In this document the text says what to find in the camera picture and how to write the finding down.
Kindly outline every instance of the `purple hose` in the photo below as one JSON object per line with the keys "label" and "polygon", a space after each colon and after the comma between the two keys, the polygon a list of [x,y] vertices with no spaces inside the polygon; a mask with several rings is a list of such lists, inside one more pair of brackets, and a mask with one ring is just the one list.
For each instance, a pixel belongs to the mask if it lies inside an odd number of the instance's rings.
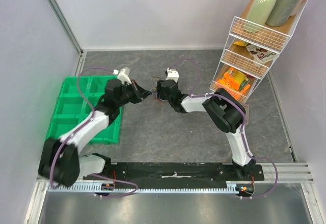
{"label": "purple hose", "polygon": [[275,169],[275,182],[274,182],[274,185],[271,187],[270,190],[268,190],[267,192],[265,193],[262,193],[262,194],[259,194],[259,195],[256,195],[256,196],[253,196],[253,197],[242,197],[243,199],[257,199],[257,198],[260,198],[260,197],[263,197],[263,196],[266,196],[267,194],[269,194],[270,192],[272,192],[275,188],[276,188],[276,185],[277,185],[277,181],[279,179],[279,172],[277,170],[277,167],[274,163],[273,160],[271,160],[270,158],[268,157],[253,157],[252,155],[249,154],[248,152],[248,146],[247,146],[247,140],[246,140],[246,137],[244,136],[244,133],[243,133],[243,128],[245,127],[245,123],[246,123],[246,114],[242,111],[242,109],[236,105],[234,102],[232,102],[230,99],[222,96],[222,95],[219,95],[219,94],[214,94],[214,93],[211,93],[211,94],[201,94],[201,95],[190,95],[191,98],[202,98],[202,97],[211,97],[211,96],[215,96],[215,97],[218,97],[218,98],[221,98],[225,101],[227,101],[228,103],[230,103],[233,107],[235,107],[239,112],[240,114],[242,115],[242,118],[243,118],[243,122],[242,122],[242,125],[240,127],[240,134],[241,134],[241,138],[242,138],[242,142],[243,142],[243,145],[244,145],[244,149],[246,150],[246,153],[247,155],[251,158],[251,159],[254,159],[254,160],[267,160],[269,161],[274,169]]}
{"label": "purple hose", "polygon": [[102,196],[102,198],[104,198],[104,199],[112,199],[112,198],[119,198],[119,197],[129,196],[129,195],[134,194],[138,190],[138,185],[135,184],[135,183],[133,183],[133,182],[127,182],[127,181],[121,181],[121,180],[117,180],[117,179],[112,179],[112,178],[101,176],[99,174],[91,174],[90,176],[99,177],[99,178],[102,178],[102,179],[105,179],[105,180],[108,180],[108,181],[120,182],[120,183],[129,184],[129,185],[134,186],[134,190],[133,191],[126,192],[126,193],[123,193],[123,194],[120,194],[120,195]]}
{"label": "purple hose", "polygon": [[92,105],[92,103],[84,96],[84,94],[82,93],[82,91],[80,90],[80,87],[79,87],[79,79],[80,77],[85,74],[87,71],[89,70],[105,70],[105,71],[108,71],[108,72],[112,72],[112,70],[110,69],[106,69],[106,68],[101,68],[101,67],[92,67],[92,68],[89,68],[89,69],[86,69],[84,70],[82,73],[80,73],[77,77],[77,89],[78,89],[78,92],[80,94],[80,96],[86,101],[86,103],[90,106],[90,108],[92,109],[92,115],[91,117],[86,120],[83,124],[81,124],[80,126],[78,126],[69,136],[67,136],[67,138],[61,143],[61,145],[59,146],[54,158],[53,158],[53,161],[52,161],[52,165],[51,165],[51,169],[50,169],[50,186],[51,188],[54,188],[54,185],[53,185],[53,173],[54,173],[54,170],[55,170],[55,165],[56,165],[56,162],[58,160],[58,157],[60,156],[60,153],[63,149],[63,147],[65,146],[65,144],[72,138],[72,136],[74,134],[76,134],[77,132],[79,132],[83,127],[85,127],[94,117],[95,115],[95,109],[94,109],[94,106]]}
{"label": "purple hose", "polygon": [[169,67],[169,69],[172,69],[174,66],[176,66],[177,64],[179,64],[181,61],[184,61],[184,60],[188,60],[188,61],[192,62],[194,64],[194,66],[196,67],[196,71],[197,71],[197,80],[196,80],[196,83],[195,83],[194,87],[189,92],[189,94],[191,94],[193,92],[193,90],[195,89],[195,87],[197,86],[198,81],[199,81],[200,71],[199,71],[198,64],[195,61],[193,61],[192,59],[182,58],[182,59],[177,60],[173,65],[171,65]]}

